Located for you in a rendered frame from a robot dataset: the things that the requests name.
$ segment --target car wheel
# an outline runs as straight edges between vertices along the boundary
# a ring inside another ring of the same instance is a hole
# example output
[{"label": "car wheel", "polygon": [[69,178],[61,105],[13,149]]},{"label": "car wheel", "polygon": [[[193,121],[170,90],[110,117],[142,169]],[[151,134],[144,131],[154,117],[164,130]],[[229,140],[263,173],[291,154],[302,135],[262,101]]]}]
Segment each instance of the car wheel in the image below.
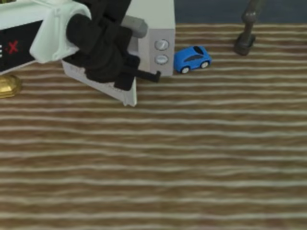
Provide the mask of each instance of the car wheel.
[{"label": "car wheel", "polygon": [[181,69],[181,73],[185,74],[185,73],[188,73],[190,71],[190,68],[189,67],[184,67]]},{"label": "car wheel", "polygon": [[202,64],[201,64],[201,68],[202,69],[205,69],[209,66],[209,61],[204,61]]}]

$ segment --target white appliance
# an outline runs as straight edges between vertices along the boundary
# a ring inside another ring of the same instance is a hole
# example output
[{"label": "white appliance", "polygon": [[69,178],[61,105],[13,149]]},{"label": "white appliance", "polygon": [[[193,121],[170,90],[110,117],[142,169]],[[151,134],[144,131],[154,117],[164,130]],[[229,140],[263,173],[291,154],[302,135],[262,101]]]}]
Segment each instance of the white appliance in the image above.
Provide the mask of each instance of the white appliance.
[{"label": "white appliance", "polygon": [[[173,75],[176,33],[174,0],[132,0],[127,15],[144,19],[148,25],[146,36],[141,39],[133,37],[129,46],[129,51],[141,58],[140,69],[152,73],[160,71],[162,76]],[[136,106],[136,80],[132,89],[125,92],[110,83],[90,81],[83,69],[64,61],[62,64],[68,76],[122,101],[124,105]]]}]

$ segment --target dial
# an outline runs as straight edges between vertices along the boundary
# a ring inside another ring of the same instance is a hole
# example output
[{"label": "dial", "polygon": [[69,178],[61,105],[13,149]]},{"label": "dial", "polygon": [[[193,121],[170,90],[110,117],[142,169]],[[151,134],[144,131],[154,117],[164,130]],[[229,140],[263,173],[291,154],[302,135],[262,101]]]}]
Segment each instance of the dial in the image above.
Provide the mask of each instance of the dial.
[{"label": "dial", "polygon": [[155,62],[159,65],[165,65],[168,62],[168,56],[158,55],[155,57]]},{"label": "dial", "polygon": [[157,50],[160,50],[160,51],[163,51],[163,50],[166,50],[168,49],[169,47],[169,42],[162,39],[162,40],[159,40],[159,41],[156,41],[155,44],[154,44],[155,48]]}]

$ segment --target wooden table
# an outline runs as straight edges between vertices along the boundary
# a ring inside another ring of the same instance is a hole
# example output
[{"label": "wooden table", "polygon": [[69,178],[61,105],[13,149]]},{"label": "wooden table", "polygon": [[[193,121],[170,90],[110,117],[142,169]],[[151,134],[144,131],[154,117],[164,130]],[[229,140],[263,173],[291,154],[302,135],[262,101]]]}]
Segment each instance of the wooden table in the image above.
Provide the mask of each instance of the wooden table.
[{"label": "wooden table", "polygon": [[181,24],[177,49],[213,65],[140,82],[123,107],[63,74],[15,72],[0,100],[1,230],[304,230],[307,226],[306,25]]}]

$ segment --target car windshield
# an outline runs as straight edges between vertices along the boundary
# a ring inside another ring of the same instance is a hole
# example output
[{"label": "car windshield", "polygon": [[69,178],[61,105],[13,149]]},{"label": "car windshield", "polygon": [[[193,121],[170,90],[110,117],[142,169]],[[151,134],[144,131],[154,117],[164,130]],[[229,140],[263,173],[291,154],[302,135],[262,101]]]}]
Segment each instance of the car windshield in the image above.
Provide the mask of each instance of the car windshield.
[{"label": "car windshield", "polygon": [[198,46],[194,46],[193,48],[194,48],[196,53],[201,54],[201,55],[204,54],[203,51]]}]

